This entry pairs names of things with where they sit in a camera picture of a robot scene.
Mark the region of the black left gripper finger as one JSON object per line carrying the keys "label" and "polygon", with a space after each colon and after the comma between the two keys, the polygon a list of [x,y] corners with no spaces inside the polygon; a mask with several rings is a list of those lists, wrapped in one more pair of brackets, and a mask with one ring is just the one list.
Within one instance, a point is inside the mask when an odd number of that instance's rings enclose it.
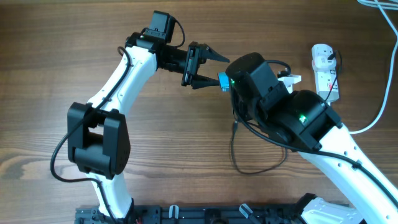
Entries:
{"label": "black left gripper finger", "polygon": [[219,86],[220,83],[218,80],[215,80],[210,77],[204,77],[201,75],[195,75],[192,78],[191,81],[191,86],[194,90],[199,89],[199,88],[204,88],[208,86]]}
{"label": "black left gripper finger", "polygon": [[209,45],[204,44],[203,57],[205,59],[215,60],[219,62],[229,62],[229,59],[217,53]]}

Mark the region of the blue Galaxy smartphone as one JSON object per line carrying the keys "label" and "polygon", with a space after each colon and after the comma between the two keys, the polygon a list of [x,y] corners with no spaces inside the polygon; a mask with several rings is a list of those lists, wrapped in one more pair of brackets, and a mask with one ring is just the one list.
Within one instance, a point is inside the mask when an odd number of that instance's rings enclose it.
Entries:
{"label": "blue Galaxy smartphone", "polygon": [[225,72],[218,73],[218,80],[222,92],[229,92],[229,78]]}

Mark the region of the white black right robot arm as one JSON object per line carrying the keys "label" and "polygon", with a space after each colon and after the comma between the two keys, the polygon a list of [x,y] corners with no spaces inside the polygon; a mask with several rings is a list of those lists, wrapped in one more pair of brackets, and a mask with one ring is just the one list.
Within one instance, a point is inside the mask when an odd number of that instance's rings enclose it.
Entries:
{"label": "white black right robot arm", "polygon": [[253,52],[227,67],[237,120],[317,167],[366,223],[397,223],[397,188],[356,144],[337,112],[310,90],[289,92],[272,63]]}

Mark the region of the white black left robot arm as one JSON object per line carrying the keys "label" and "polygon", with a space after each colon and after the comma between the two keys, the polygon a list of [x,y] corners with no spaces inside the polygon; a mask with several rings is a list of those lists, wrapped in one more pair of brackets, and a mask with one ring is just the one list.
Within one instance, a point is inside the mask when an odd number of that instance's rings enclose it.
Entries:
{"label": "white black left robot arm", "polygon": [[139,223],[123,173],[131,152],[126,119],[148,79],[164,69],[182,74],[183,86],[217,86],[218,80],[199,75],[198,69],[207,60],[229,62],[207,44],[192,42],[188,50],[171,45],[179,24],[154,11],[150,25],[118,47],[122,59],[100,91],[68,110],[67,133],[54,149],[50,172],[64,183],[93,184],[99,200],[93,223]]}

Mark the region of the white USB charger plug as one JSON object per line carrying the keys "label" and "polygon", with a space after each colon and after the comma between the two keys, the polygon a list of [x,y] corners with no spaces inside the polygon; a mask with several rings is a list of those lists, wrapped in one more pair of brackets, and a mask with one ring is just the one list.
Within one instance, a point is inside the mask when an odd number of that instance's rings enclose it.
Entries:
{"label": "white USB charger plug", "polygon": [[327,55],[318,55],[315,56],[312,60],[312,66],[314,71],[324,71],[335,69],[336,60],[329,59]]}

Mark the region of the white power strip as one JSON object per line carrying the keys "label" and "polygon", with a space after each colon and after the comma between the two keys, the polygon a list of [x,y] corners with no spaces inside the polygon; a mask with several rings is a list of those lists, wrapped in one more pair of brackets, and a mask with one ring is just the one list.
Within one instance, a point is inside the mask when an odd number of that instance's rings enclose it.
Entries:
{"label": "white power strip", "polygon": [[[315,44],[312,47],[312,60],[318,55],[327,55],[329,59],[336,60],[336,53],[327,44]],[[314,71],[314,76],[316,93],[329,105],[340,98],[336,67],[331,70]]]}

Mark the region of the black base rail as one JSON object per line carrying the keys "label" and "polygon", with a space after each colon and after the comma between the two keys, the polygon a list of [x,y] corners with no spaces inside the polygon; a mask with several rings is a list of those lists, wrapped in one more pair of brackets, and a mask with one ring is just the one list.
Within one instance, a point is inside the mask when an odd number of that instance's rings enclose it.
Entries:
{"label": "black base rail", "polygon": [[[295,212],[293,204],[273,204],[251,206],[254,218],[259,223],[303,223],[304,219]],[[167,224],[167,223],[251,223],[237,206],[220,207],[179,207],[178,217],[169,214],[169,207],[136,205],[128,215],[126,223]],[[102,224],[112,220],[102,213],[98,207],[78,208],[75,223]]]}

